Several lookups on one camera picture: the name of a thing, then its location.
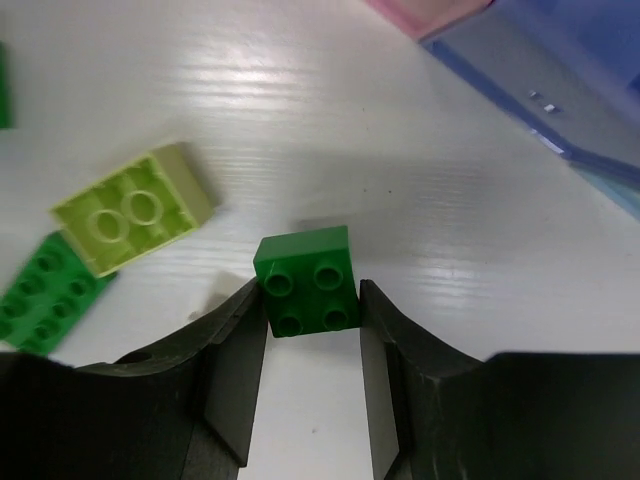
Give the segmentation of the small dark green lego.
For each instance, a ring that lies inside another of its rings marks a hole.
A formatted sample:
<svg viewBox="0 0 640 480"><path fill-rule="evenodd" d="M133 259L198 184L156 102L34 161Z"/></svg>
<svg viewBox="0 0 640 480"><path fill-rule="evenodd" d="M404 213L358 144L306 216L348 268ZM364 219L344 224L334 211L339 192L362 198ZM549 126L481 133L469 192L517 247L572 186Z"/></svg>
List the small dark green lego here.
<svg viewBox="0 0 640 480"><path fill-rule="evenodd" d="M347 226L265 237L253 265L274 337L361 326Z"/></svg>

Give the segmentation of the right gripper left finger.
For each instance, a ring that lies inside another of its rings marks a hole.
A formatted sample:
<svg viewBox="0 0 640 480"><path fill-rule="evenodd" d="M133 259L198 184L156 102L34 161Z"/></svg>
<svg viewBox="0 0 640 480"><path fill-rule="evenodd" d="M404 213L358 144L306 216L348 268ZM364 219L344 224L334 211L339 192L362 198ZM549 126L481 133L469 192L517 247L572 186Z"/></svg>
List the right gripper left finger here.
<svg viewBox="0 0 640 480"><path fill-rule="evenodd" d="M234 479L247 465L266 346L250 281L113 363L1 356L5 479Z"/></svg>

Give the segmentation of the dark green lego brick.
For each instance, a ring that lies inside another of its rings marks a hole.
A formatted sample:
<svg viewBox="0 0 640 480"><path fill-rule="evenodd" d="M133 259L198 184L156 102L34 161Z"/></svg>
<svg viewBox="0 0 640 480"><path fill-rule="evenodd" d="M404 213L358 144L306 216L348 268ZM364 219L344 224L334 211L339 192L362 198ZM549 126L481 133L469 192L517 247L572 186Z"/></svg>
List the dark green lego brick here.
<svg viewBox="0 0 640 480"><path fill-rule="evenodd" d="M14 125L10 86L9 54L4 42L0 47L0 126L2 130Z"/></svg>

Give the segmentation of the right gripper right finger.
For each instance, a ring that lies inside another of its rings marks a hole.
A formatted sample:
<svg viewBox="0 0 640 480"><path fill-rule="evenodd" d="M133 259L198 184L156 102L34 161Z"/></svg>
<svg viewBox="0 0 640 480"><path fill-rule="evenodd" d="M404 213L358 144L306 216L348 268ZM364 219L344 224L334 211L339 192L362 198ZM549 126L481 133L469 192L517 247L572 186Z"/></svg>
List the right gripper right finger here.
<svg viewBox="0 0 640 480"><path fill-rule="evenodd" d="M378 479L635 479L635 354L476 360L360 284L361 358Z"/></svg>

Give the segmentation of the lime green lego brick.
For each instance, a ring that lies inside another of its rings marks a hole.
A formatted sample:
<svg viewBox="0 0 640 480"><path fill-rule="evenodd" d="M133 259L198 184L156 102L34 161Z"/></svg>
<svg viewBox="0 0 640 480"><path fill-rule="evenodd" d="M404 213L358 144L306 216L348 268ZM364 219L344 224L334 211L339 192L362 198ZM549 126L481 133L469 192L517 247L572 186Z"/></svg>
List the lime green lego brick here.
<svg viewBox="0 0 640 480"><path fill-rule="evenodd" d="M214 203L179 143L148 150L50 213L87 268L105 277L203 226Z"/></svg>

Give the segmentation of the dark green long lego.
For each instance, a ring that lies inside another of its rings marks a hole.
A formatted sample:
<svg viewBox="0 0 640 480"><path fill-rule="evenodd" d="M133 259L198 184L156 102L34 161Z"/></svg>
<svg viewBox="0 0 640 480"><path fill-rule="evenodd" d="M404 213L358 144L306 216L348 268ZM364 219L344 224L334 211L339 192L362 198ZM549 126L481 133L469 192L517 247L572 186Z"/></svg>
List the dark green long lego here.
<svg viewBox="0 0 640 480"><path fill-rule="evenodd" d="M116 278L94 276L60 232L50 233L1 296L1 341L51 354Z"/></svg>

